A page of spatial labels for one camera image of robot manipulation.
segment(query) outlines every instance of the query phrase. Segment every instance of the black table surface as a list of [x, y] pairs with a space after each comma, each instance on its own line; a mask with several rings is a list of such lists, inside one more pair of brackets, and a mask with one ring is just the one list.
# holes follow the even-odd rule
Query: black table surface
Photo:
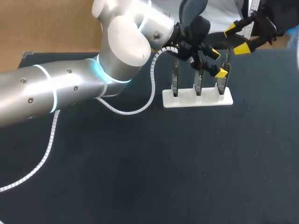
[[[20, 66], [96, 53], [27, 55]], [[292, 50], [234, 56], [234, 104], [165, 109], [173, 58], [157, 62], [152, 106], [115, 114], [96, 100], [61, 111], [52, 152], [24, 184], [0, 194], [4, 224], [299, 223], [299, 72]], [[150, 96], [150, 63], [109, 102]], [[181, 88], [194, 72], [181, 63]], [[205, 86], [213, 80], [205, 78]], [[0, 129], [0, 186], [45, 153], [53, 114]]]

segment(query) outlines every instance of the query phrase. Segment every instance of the brown wall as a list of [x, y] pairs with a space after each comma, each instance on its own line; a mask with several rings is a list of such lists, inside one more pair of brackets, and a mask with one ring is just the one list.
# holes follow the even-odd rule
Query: brown wall
[[0, 72], [17, 68], [24, 51], [99, 51], [93, 0], [1, 0]]

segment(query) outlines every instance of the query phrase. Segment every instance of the white holder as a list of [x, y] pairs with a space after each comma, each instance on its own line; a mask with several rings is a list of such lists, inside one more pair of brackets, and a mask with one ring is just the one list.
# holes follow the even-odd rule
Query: white holder
[[178, 97], [173, 96], [172, 90], [164, 90], [163, 105], [165, 108], [193, 107], [193, 106], [222, 106], [234, 103], [229, 88], [225, 89], [224, 95], [220, 95], [217, 84], [214, 88], [202, 88], [201, 96], [196, 95], [193, 89], [179, 89]]

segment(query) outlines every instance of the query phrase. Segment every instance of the screw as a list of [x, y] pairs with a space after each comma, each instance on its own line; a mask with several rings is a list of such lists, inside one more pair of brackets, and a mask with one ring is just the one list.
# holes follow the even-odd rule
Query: screw
[[154, 35], [154, 39], [157, 41], [157, 40], [160, 40], [160, 38], [161, 38], [161, 36], [160, 36], [160, 34], [155, 34]]

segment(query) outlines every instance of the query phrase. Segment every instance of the silver robot arm segment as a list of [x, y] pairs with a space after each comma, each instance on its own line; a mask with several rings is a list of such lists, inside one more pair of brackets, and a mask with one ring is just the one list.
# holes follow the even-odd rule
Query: silver robot arm segment
[[95, 0], [102, 22], [101, 53], [82, 61], [34, 65], [0, 73], [0, 127], [75, 102], [118, 95], [167, 43], [174, 20], [147, 0]]

